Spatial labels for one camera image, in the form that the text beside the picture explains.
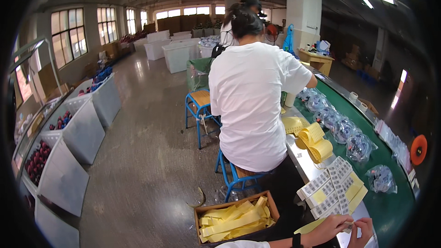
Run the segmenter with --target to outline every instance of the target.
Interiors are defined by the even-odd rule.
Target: blue item
[[[291,53],[296,59],[299,59],[292,49],[292,44],[294,43],[294,25],[290,24],[288,26],[288,30],[286,31],[286,37],[283,42],[283,51],[286,51],[288,53]]]
[[[222,126],[222,124],[220,123],[220,121],[215,119],[211,113],[208,112],[207,108],[210,106],[209,103],[201,106],[193,98],[192,94],[196,93],[196,92],[207,92],[209,94],[208,89],[199,89],[197,91],[192,91],[187,94],[187,96],[185,97],[185,128],[188,129],[188,117],[191,117],[191,116],[195,117],[196,118],[196,128],[198,129],[198,145],[199,145],[199,149],[201,149],[201,132],[200,132],[200,128],[199,128],[199,119],[201,119],[201,118],[199,117],[199,115],[205,115],[204,119],[213,119],[220,127]],[[193,103],[195,105],[195,107],[197,108],[196,114],[190,108],[191,103]],[[206,136],[206,135],[213,133],[215,131],[217,131],[217,130],[213,130],[213,131],[208,132],[207,134],[204,134],[202,136]]]
[[[229,182],[228,181],[228,177],[227,177],[227,170],[225,168],[225,161],[223,160],[223,153],[222,153],[221,149],[219,149],[218,159],[216,161],[216,167],[214,169],[215,173],[218,173],[219,165],[222,168],[223,179],[225,180],[225,184],[228,187],[227,195],[225,196],[225,203],[228,202],[228,198],[230,198],[231,191],[243,192],[243,191],[248,190],[248,189],[257,188],[257,190],[259,192],[262,192],[262,187],[257,182],[257,179],[261,178],[265,174],[254,174],[252,172],[248,172],[251,175],[240,178],[239,175],[237,174],[236,166],[233,163],[230,162],[229,165],[230,165],[230,168],[231,168],[231,173],[233,175],[233,181]],[[250,186],[245,186],[245,184],[246,184],[246,182],[248,180],[251,180],[251,182],[252,182],[252,180],[254,180],[256,182],[256,184],[252,184]],[[233,186],[238,184],[238,183],[242,183],[242,187],[241,188],[234,188]]]

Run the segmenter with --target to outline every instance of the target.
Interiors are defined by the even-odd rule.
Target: stack of boxes
[[[342,62],[349,68],[353,70],[362,69],[362,64],[359,61],[360,47],[353,44],[352,52],[346,53],[346,58]]]

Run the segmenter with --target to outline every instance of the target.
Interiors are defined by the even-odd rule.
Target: paper roll
[[[367,105],[366,105],[366,103],[362,102],[362,103],[360,104],[360,110],[361,110],[362,112],[366,112],[366,110],[367,110]]]
[[[287,93],[286,100],[285,100],[285,106],[292,107],[294,105],[294,100],[295,100],[295,94]]]

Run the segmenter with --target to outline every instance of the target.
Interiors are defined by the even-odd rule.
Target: stainless steel table edge
[[[286,113],[282,115],[282,117],[302,117],[304,116],[300,113],[300,111],[296,107],[284,107]],[[288,155],[294,163],[297,171],[299,172],[303,182],[306,184],[312,179],[317,178],[317,176],[322,172],[321,169],[318,169],[314,162],[312,162],[311,157],[308,154],[307,150],[302,150],[297,147],[295,144],[295,136],[292,134],[286,135],[286,147],[288,151]],[[331,157],[327,158],[323,163],[327,166],[332,163],[336,159],[335,154],[333,153]],[[354,210],[352,213],[352,218],[357,220],[359,218],[367,217],[369,218],[369,212],[363,201],[361,201],[360,205]],[[358,237],[361,237],[361,230],[358,230]],[[337,240],[342,248],[347,248],[349,241],[351,239],[351,234],[347,233],[339,233],[337,234]],[[365,248],[378,248],[378,240],[377,234],[375,233],[375,229],[373,229],[373,237],[366,244]]]

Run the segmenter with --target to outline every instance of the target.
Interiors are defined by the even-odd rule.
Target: clear plastic bag
[[[316,113],[325,107],[330,106],[331,103],[328,102],[328,99],[323,94],[317,94],[309,97],[308,102],[306,103],[306,108],[312,113]]]
[[[351,135],[346,140],[346,156],[355,162],[369,161],[370,153],[378,149],[368,136],[363,133]]]
[[[317,112],[317,115],[315,116],[316,120],[321,121],[323,126],[327,129],[333,128],[341,117],[341,114],[338,113],[333,106],[323,108]]]
[[[398,187],[388,166],[377,165],[366,172],[369,187],[374,192],[397,193]]]
[[[339,144],[346,144],[350,135],[361,132],[361,130],[348,117],[343,117],[331,129],[331,134]]]
[[[316,88],[304,88],[302,91],[297,94],[297,97],[301,100],[307,100],[309,97],[320,94],[320,92]]]

